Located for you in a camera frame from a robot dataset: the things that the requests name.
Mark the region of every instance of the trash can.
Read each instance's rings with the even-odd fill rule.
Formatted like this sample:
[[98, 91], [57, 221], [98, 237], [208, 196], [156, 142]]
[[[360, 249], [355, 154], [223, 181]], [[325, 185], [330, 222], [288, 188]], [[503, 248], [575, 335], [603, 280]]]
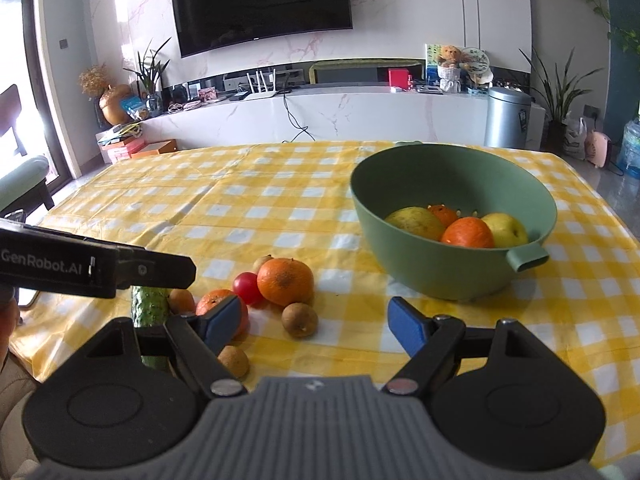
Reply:
[[531, 96], [508, 88], [489, 89], [484, 145], [524, 149], [531, 112]]

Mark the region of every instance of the tangerine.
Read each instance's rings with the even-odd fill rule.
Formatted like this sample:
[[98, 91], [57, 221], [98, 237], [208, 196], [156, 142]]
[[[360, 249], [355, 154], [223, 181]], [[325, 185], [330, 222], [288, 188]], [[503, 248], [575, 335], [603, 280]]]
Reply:
[[453, 211], [453, 209], [449, 209], [445, 205], [430, 205], [427, 208], [431, 211], [435, 217], [442, 222], [444, 227], [449, 227], [453, 222], [458, 220], [458, 213]]
[[281, 307], [308, 303], [314, 294], [314, 274], [293, 258], [273, 258], [260, 267], [258, 290], [266, 300]]
[[[228, 288], [217, 288], [216, 290], [208, 292], [198, 302], [198, 305], [196, 306], [196, 316], [206, 314], [209, 310], [217, 306], [220, 301], [228, 298], [229, 296], [235, 295], [236, 294], [233, 291], [228, 290]], [[240, 296], [238, 296], [238, 300], [240, 300], [241, 317], [240, 324], [238, 325], [238, 329], [236, 330], [234, 337], [241, 335], [249, 328], [249, 310], [246, 307], [246, 303]]]
[[473, 216], [460, 218], [447, 227], [440, 241], [462, 247], [493, 249], [494, 235], [481, 219]]

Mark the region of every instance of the black tv screen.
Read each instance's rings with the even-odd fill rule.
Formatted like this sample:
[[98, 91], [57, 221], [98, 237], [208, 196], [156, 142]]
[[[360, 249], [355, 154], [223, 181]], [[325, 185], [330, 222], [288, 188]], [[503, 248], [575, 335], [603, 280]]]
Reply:
[[352, 28], [350, 0], [173, 0], [183, 57], [299, 32]]

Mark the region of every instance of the pink box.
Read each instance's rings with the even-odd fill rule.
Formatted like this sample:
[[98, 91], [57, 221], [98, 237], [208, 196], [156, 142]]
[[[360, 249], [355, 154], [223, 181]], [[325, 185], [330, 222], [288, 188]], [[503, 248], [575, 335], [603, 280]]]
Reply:
[[131, 158], [131, 153], [137, 153], [142, 148], [146, 146], [145, 139], [142, 137], [138, 137], [136, 140], [133, 140], [129, 144], [121, 148], [113, 148], [112, 150], [107, 150], [107, 155], [109, 155], [109, 159], [114, 164], [119, 160], [124, 160], [125, 158]]
[[215, 88], [201, 88], [198, 97], [203, 103], [212, 103], [218, 98], [218, 92]]

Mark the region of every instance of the red box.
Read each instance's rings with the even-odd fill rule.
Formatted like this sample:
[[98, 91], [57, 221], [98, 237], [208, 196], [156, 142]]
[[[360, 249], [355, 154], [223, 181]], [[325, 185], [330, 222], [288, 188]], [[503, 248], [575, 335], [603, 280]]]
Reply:
[[111, 150], [107, 150], [107, 155], [109, 155], [111, 162], [115, 164], [119, 160], [131, 158], [132, 153], [139, 152], [142, 148], [145, 147], [145, 145], [145, 139], [143, 139], [142, 137], [138, 137], [136, 140], [130, 142], [122, 148], [113, 148]]
[[408, 90], [411, 79], [411, 74], [406, 68], [389, 69], [389, 86], [397, 86], [402, 90]]

